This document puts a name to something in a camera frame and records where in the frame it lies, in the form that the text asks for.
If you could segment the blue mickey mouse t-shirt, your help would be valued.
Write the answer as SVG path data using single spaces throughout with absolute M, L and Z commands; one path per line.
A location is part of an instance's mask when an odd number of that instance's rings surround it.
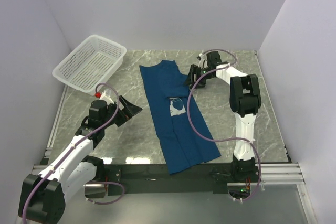
M 170 174 L 221 156 L 175 61 L 140 66 L 146 98 Z

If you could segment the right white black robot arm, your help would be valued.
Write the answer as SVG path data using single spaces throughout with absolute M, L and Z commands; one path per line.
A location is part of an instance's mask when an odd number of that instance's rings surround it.
M 227 83 L 230 87 L 229 105 L 236 120 L 236 136 L 224 139 L 225 142 L 236 141 L 230 175 L 235 181 L 245 181 L 252 175 L 260 174 L 256 166 L 260 158 L 254 146 L 254 125 L 262 104 L 258 77 L 237 70 L 234 67 L 237 57 L 224 49 L 211 49 L 200 53 L 197 58 L 198 65 L 191 65 L 184 82 L 190 88 L 186 107 L 189 123 L 196 131 L 190 113 L 193 91 L 205 87 L 206 80 L 211 78 Z

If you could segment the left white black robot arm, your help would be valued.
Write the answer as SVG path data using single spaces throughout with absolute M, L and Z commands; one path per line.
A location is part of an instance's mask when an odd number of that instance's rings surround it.
M 39 174 L 23 181 L 18 215 L 23 223 L 58 223 L 66 203 L 85 184 L 102 185 L 108 190 L 105 165 L 90 153 L 111 125 L 120 127 L 139 114 L 142 108 L 119 96 L 116 102 L 101 97 L 91 103 L 89 114 L 65 150 Z

